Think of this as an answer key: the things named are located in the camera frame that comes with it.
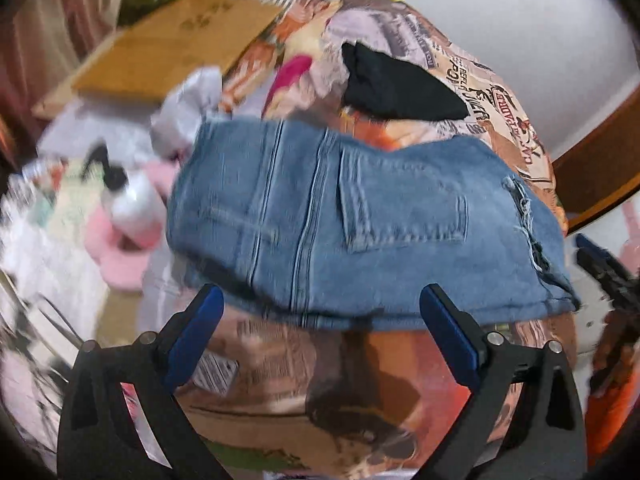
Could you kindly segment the brown wooden door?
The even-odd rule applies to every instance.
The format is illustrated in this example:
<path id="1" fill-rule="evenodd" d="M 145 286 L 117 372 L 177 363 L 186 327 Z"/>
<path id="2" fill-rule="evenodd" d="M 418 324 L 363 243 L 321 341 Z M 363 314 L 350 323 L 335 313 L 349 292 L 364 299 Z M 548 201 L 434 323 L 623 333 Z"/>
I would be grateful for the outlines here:
<path id="1" fill-rule="evenodd" d="M 597 220 L 639 191 L 639 76 L 591 113 L 552 153 L 565 232 Z"/>

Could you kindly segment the pink fluffy slipper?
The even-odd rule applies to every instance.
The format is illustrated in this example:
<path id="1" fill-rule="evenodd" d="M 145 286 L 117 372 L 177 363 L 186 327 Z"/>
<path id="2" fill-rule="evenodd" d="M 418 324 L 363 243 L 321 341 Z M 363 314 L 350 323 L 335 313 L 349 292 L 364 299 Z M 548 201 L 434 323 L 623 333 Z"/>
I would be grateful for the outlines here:
<path id="1" fill-rule="evenodd" d="M 160 192 L 166 207 L 172 182 L 178 174 L 178 166 L 171 162 L 150 162 L 137 170 L 142 170 L 148 175 Z M 165 237 L 166 219 L 167 207 L 160 239 L 151 248 L 141 248 L 112 226 L 102 208 L 100 197 L 99 205 L 90 214 L 86 224 L 85 248 L 98 265 L 108 286 L 121 290 L 142 289 L 143 274 L 150 263 L 152 251 L 160 246 Z"/>

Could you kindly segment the striped pink curtain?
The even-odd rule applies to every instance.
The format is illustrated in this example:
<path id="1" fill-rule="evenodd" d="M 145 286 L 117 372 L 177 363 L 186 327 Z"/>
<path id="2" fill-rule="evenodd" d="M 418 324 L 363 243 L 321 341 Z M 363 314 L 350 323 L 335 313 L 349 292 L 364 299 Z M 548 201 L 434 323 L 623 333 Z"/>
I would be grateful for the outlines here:
<path id="1" fill-rule="evenodd" d="M 1 5 L 1 117 L 28 129 L 32 106 L 115 29 L 122 0 L 9 0 Z"/>

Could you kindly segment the newspaper print bed blanket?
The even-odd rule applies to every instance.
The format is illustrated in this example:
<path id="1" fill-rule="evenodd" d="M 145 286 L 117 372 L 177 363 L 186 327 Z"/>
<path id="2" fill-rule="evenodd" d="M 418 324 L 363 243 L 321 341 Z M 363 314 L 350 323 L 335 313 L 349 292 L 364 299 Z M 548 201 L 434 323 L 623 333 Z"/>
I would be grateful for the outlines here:
<path id="1" fill-rule="evenodd" d="M 221 392 L 177 396 L 235 469 L 413 469 L 465 401 L 420 317 L 436 283 L 520 344 L 572 342 L 564 211 L 514 92 L 395 0 L 282 15 L 224 82 L 168 202 L 184 289 L 224 292 Z"/>

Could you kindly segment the black folded garment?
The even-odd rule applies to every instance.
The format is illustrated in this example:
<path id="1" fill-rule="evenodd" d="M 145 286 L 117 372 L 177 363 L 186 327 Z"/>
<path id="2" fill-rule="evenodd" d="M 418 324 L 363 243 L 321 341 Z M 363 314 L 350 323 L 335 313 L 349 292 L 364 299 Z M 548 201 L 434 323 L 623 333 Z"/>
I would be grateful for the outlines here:
<path id="1" fill-rule="evenodd" d="M 348 70 L 345 105 L 384 120 L 440 122 L 469 116 L 460 96 L 422 67 L 361 42 L 344 42 L 341 51 Z"/>

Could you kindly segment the wooden lap desk board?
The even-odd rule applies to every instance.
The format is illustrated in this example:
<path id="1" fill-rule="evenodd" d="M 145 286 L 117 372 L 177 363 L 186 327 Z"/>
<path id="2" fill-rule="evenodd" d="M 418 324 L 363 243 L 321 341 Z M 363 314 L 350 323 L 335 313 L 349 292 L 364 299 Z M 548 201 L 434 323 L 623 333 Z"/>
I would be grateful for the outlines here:
<path id="1" fill-rule="evenodd" d="M 228 73 L 282 9 L 260 0 L 176 0 L 117 29 L 32 107 L 52 120 L 75 96 L 159 103 L 190 73 Z"/>

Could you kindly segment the white bottle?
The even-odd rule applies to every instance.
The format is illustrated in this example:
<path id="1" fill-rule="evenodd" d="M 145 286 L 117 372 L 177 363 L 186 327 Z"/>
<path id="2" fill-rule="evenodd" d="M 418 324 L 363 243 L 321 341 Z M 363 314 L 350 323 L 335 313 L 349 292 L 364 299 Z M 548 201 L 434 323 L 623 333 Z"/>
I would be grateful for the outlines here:
<path id="1" fill-rule="evenodd" d="M 138 247 L 154 246 L 163 232 L 166 207 L 148 175 L 112 164 L 105 143 L 96 144 L 87 155 L 82 180 L 94 164 L 102 169 L 101 205 L 112 226 Z"/>

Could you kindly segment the orange jacket sleeve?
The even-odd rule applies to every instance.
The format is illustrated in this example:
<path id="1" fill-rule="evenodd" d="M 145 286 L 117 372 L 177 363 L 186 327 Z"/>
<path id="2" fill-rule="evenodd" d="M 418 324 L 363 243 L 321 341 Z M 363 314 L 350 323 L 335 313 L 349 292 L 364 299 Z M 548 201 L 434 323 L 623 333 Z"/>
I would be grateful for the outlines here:
<path id="1" fill-rule="evenodd" d="M 614 344 L 622 338 L 626 316 L 610 311 L 592 357 L 594 372 L 606 367 Z M 587 401 L 585 427 L 588 466 L 592 468 L 617 437 L 631 411 L 631 402 L 639 404 L 639 344 L 625 344 L 610 374 L 604 393 L 590 394 Z"/>

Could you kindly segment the blue denim jeans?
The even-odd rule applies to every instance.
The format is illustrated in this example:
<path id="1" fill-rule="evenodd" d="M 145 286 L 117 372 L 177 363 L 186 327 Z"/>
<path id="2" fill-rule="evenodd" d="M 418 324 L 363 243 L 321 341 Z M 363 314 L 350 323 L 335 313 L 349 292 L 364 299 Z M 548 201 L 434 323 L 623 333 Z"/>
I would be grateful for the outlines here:
<path id="1" fill-rule="evenodd" d="M 384 152 L 303 122 L 213 119 L 167 211 L 192 287 L 307 330 L 417 330 L 429 284 L 482 325 L 579 306 L 555 215 L 470 136 Z"/>

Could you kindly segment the white crumpled cloth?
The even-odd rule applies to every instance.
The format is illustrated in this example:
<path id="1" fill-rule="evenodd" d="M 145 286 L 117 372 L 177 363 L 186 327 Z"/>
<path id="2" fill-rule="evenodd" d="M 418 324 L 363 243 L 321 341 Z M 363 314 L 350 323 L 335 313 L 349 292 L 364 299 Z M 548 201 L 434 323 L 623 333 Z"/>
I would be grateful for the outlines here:
<path id="1" fill-rule="evenodd" d="M 111 161 L 127 168 L 169 158 L 190 148 L 221 93 L 221 72 L 212 66 L 190 74 L 160 105 L 77 98 L 44 130 L 37 153 L 83 158 L 103 143 Z"/>

